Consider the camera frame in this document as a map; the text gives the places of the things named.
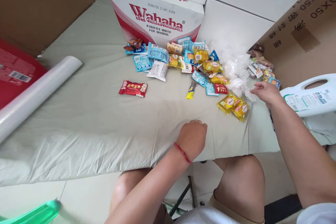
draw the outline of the detergent bottle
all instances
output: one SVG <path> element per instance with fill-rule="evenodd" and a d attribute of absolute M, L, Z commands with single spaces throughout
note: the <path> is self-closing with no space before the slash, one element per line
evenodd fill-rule
<path fill-rule="evenodd" d="M 305 89 L 306 86 L 323 80 L 327 82 L 318 87 Z M 281 90 L 280 94 L 300 117 L 336 111 L 336 73 L 313 77 L 294 87 Z"/>

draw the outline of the khaki shorts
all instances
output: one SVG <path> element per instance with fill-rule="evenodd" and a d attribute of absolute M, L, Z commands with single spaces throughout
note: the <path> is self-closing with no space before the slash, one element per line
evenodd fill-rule
<path fill-rule="evenodd" d="M 218 211 L 221 211 L 222 213 L 229 216 L 231 219 L 234 219 L 235 221 L 237 221 L 240 224 L 258 224 L 256 222 L 252 222 L 252 221 L 244 218 L 243 216 L 237 214 L 236 212 L 232 211 L 227 206 L 220 203 L 218 200 L 215 199 L 214 194 L 212 194 L 207 206 L 216 208 Z M 169 214 L 166 210 L 166 216 L 165 216 L 164 224 L 173 224 L 173 223 L 174 223 L 174 221 L 169 216 Z"/>

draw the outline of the tiled floor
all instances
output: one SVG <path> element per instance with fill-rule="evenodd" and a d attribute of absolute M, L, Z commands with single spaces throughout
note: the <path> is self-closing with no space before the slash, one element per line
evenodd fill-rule
<path fill-rule="evenodd" d="M 280 153 L 257 154 L 266 178 L 266 203 L 273 202 L 295 193 Z M 193 163 L 185 174 L 175 183 L 165 201 L 174 203 L 192 176 L 196 206 L 210 199 L 218 185 L 222 171 L 212 161 L 205 164 Z M 114 184 L 119 173 L 70 180 L 66 182 L 47 182 L 30 185 L 17 185 L 0 188 L 0 216 L 12 218 L 21 215 L 45 201 L 59 199 L 62 202 L 60 214 L 53 224 L 101 224 L 107 218 Z M 190 210 L 191 198 L 187 193 L 180 208 Z"/>

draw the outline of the hand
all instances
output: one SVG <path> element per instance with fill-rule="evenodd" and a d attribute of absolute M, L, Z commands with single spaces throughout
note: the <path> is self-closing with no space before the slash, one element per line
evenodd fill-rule
<path fill-rule="evenodd" d="M 269 109 L 271 109 L 273 105 L 286 103 L 275 85 L 267 82 L 257 82 L 254 85 L 255 88 L 251 90 L 251 93 L 257 95 L 260 100 L 264 101 Z"/>
<path fill-rule="evenodd" d="M 176 143 L 185 152 L 191 162 L 204 149 L 207 130 L 207 124 L 202 124 L 200 120 L 191 120 L 182 126 Z"/>

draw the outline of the green plastic object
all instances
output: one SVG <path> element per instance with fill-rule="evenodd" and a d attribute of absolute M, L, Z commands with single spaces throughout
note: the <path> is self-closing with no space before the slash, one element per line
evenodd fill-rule
<path fill-rule="evenodd" d="M 60 209 L 60 201 L 47 201 L 20 217 L 0 221 L 0 224 L 47 224 L 58 215 Z"/>

